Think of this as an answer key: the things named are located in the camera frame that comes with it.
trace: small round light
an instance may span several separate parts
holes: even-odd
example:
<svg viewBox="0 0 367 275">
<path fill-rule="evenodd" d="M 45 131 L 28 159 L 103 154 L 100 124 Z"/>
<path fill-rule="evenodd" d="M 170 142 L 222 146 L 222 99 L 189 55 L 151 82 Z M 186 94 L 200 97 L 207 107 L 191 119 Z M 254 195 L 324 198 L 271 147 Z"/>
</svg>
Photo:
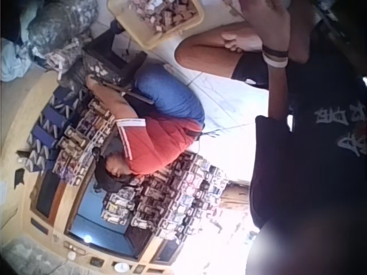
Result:
<svg viewBox="0 0 367 275">
<path fill-rule="evenodd" d="M 86 242 L 86 243 L 92 242 L 92 237 L 90 235 L 85 235 L 84 242 Z"/>
<path fill-rule="evenodd" d="M 125 262 L 118 262 L 117 264 L 115 264 L 114 269 L 118 273 L 125 273 L 130 270 L 130 267 Z"/>
</svg>

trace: black t-shirt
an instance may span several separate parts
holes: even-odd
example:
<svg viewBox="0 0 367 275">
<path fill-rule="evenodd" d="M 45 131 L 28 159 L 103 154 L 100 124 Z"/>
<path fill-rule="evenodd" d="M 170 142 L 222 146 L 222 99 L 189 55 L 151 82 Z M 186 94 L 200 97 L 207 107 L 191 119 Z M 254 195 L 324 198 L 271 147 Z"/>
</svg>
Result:
<svg viewBox="0 0 367 275">
<path fill-rule="evenodd" d="M 294 128 L 256 118 L 250 204 L 261 228 L 276 214 L 367 201 L 367 89 L 344 58 L 317 55 L 287 72 Z"/>
</svg>

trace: white wristband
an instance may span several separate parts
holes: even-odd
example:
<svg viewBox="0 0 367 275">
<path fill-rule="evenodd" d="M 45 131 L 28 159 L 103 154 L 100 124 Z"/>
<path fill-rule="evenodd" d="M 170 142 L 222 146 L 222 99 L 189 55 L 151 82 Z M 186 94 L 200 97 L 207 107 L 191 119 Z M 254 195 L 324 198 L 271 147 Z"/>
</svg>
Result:
<svg viewBox="0 0 367 275">
<path fill-rule="evenodd" d="M 272 67 L 275 67 L 275 68 L 285 68 L 288 65 L 288 57 L 284 61 L 274 61 L 274 60 L 270 59 L 269 57 L 267 57 L 267 55 L 265 53 L 263 53 L 263 58 L 264 58 L 264 61 L 268 65 L 270 65 Z"/>
</svg>

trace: blue shorts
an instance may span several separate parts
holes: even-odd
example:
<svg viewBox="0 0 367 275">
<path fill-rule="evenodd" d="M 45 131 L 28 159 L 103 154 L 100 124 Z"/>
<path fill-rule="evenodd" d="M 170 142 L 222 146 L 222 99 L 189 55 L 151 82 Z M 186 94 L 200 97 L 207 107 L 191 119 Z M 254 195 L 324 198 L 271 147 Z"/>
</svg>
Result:
<svg viewBox="0 0 367 275">
<path fill-rule="evenodd" d="M 204 109 L 197 96 L 162 65 L 145 65 L 136 74 L 134 84 L 142 95 L 154 101 L 161 114 L 204 125 Z"/>
</svg>

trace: red shirt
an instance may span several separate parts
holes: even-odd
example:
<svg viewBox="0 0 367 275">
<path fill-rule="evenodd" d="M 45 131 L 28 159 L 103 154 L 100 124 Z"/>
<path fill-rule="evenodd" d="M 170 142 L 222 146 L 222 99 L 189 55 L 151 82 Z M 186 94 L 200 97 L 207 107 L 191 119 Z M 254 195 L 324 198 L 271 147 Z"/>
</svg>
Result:
<svg viewBox="0 0 367 275">
<path fill-rule="evenodd" d="M 189 119 L 156 116 L 116 121 L 127 164 L 133 174 L 156 172 L 173 162 L 195 140 L 185 130 L 201 132 L 202 126 Z"/>
</svg>

